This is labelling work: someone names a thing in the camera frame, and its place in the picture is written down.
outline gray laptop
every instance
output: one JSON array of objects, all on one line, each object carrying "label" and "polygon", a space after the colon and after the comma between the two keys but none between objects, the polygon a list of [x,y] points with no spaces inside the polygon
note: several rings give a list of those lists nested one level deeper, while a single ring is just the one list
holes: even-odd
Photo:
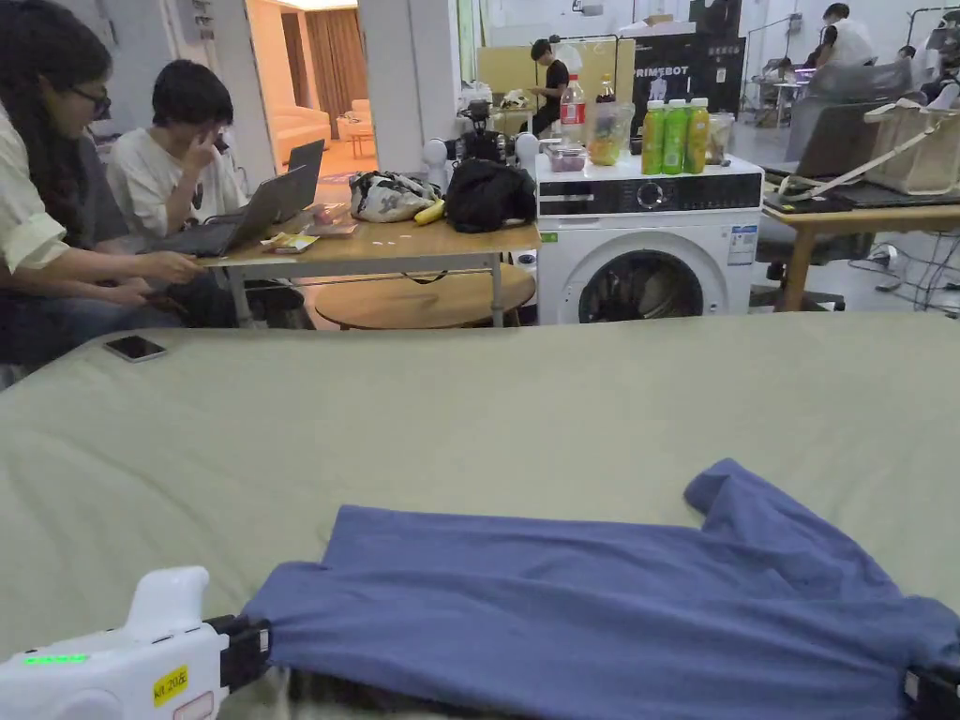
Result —
[{"label": "gray laptop", "polygon": [[290,172],[299,172],[295,186],[285,194],[280,201],[281,221],[289,220],[305,207],[313,204],[317,196],[317,180],[320,179],[320,165],[324,160],[324,145],[322,140],[300,145],[290,151],[290,161],[287,167]]},{"label": "gray laptop", "polygon": [[176,232],[158,247],[144,252],[170,250],[197,257],[220,257],[233,248],[261,240],[275,223],[282,198],[291,194],[299,181],[299,168],[266,180],[240,212],[213,217],[203,225]]},{"label": "gray laptop", "polygon": [[873,157],[879,125],[865,123],[863,115],[882,105],[857,103],[824,108],[800,162],[764,165],[764,171],[775,177],[802,178],[836,178],[849,173]]}]

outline doorway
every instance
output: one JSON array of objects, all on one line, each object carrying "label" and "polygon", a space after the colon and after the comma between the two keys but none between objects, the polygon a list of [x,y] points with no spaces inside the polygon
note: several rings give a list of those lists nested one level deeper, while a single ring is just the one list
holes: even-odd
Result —
[{"label": "doorway", "polygon": [[323,140],[318,199],[342,195],[354,173],[377,167],[355,3],[247,0],[247,7],[276,170],[288,169],[295,147]]}]

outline white wall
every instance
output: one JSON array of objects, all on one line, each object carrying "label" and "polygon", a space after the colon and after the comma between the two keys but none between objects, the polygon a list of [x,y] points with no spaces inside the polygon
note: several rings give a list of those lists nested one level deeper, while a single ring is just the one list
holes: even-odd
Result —
[{"label": "white wall", "polygon": [[376,154],[417,172],[423,142],[450,137],[460,95],[454,0],[360,0]]}]

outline black smartphone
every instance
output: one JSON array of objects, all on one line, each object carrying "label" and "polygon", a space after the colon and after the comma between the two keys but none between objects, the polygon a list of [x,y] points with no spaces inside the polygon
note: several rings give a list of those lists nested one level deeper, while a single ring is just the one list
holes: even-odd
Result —
[{"label": "black smartphone", "polygon": [[104,348],[131,363],[142,363],[164,354],[167,349],[139,335],[128,335],[104,343]]}]

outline man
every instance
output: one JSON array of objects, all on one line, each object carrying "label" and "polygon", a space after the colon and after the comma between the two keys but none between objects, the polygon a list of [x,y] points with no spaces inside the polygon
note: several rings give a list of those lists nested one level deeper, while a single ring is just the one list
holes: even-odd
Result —
[{"label": "man", "polygon": [[850,20],[850,6],[833,3],[824,12],[827,30],[824,32],[823,51],[817,67],[836,65],[872,65],[876,62],[874,43],[867,28]]},{"label": "man", "polygon": [[[557,120],[560,120],[560,99],[570,83],[570,73],[566,65],[557,60],[553,54],[553,46],[549,40],[539,39],[530,50],[533,61],[546,68],[546,87],[532,87],[530,92],[541,96],[545,102],[543,107],[534,115],[534,127],[530,130],[534,135],[540,134]],[[523,123],[520,132],[527,131],[527,124]]]},{"label": "man", "polygon": [[110,153],[110,187],[137,234],[159,240],[247,203],[217,149],[232,122],[229,92],[209,68],[190,60],[163,68],[153,126],[123,135]]}]

